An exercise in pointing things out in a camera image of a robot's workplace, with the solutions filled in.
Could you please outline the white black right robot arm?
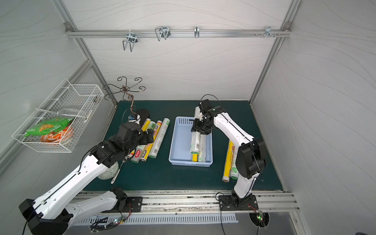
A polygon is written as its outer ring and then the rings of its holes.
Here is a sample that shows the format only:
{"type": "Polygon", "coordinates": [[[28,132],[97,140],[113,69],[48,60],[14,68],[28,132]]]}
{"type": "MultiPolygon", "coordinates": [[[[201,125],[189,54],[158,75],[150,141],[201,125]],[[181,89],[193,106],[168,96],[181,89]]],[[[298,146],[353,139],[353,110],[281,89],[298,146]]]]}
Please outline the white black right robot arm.
{"type": "Polygon", "coordinates": [[[236,168],[239,177],[233,192],[238,199],[248,197],[256,179],[266,167],[267,151],[263,139],[256,139],[248,134],[232,120],[222,106],[214,107],[208,99],[201,100],[198,107],[202,117],[194,119],[191,132],[209,135],[217,128],[234,144],[238,151],[236,168]]]}

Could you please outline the white green plastic wrap roll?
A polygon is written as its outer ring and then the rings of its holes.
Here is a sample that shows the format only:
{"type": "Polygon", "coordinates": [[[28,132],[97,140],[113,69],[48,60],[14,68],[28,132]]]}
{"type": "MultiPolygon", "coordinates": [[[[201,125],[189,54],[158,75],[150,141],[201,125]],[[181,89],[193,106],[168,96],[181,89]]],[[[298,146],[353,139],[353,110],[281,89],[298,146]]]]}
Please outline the white green plastic wrap roll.
{"type": "Polygon", "coordinates": [[[198,154],[198,162],[201,163],[206,161],[206,139],[207,135],[201,134],[198,154]]]}

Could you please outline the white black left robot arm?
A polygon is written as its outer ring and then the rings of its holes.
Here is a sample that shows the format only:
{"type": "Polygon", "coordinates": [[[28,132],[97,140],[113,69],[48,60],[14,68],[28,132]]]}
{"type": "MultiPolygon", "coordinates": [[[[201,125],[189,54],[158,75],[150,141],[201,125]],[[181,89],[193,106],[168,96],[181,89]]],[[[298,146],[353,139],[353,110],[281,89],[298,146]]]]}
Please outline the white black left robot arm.
{"type": "Polygon", "coordinates": [[[122,124],[116,135],[90,149],[81,164],[55,187],[19,205],[26,219],[24,227],[33,235],[62,235],[84,218],[125,205],[127,195],[119,188],[79,203],[72,203],[72,200],[122,157],[140,145],[153,142],[152,130],[144,131],[136,122],[122,124]]]}

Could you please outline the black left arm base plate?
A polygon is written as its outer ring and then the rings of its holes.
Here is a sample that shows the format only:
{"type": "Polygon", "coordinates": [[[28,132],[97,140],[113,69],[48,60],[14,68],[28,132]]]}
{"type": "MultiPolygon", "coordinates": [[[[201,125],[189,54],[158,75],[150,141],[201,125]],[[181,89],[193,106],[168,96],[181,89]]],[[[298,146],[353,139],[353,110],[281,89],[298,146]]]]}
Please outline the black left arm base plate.
{"type": "Polygon", "coordinates": [[[120,199],[113,209],[103,211],[102,213],[129,213],[129,212],[140,212],[141,206],[143,203],[143,197],[137,196],[137,197],[127,197],[120,199]]]}

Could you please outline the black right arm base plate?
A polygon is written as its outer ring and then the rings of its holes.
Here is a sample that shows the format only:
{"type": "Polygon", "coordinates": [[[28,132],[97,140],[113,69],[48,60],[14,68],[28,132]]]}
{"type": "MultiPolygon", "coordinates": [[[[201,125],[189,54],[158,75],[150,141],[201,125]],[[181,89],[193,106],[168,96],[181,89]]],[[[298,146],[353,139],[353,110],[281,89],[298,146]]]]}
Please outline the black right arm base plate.
{"type": "Polygon", "coordinates": [[[232,195],[219,195],[216,198],[219,201],[221,211],[257,211],[259,209],[256,196],[252,193],[242,199],[234,193],[232,195]]]}

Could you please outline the thin yellow wrap roll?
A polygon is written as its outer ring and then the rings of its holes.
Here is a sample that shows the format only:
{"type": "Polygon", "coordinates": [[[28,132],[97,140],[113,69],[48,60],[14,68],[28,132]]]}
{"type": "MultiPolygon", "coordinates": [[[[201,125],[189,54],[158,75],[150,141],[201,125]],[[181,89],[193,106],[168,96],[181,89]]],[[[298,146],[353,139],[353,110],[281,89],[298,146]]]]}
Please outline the thin yellow wrap roll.
{"type": "Polygon", "coordinates": [[[198,162],[198,154],[192,154],[192,161],[198,162]]]}

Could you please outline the white translucent wrap roll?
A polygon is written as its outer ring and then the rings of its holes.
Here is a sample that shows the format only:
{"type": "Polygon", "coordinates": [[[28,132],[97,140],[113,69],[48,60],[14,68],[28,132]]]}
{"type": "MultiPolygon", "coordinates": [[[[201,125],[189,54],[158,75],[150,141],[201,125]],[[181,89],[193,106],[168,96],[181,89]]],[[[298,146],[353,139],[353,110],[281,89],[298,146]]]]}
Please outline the white translucent wrap roll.
{"type": "Polygon", "coordinates": [[[164,118],[163,123],[159,129],[159,132],[157,134],[156,140],[154,141],[154,144],[152,146],[152,149],[149,153],[150,158],[157,158],[158,152],[161,148],[163,139],[165,137],[165,134],[167,132],[168,126],[170,124],[170,119],[169,118],[164,118]]]}

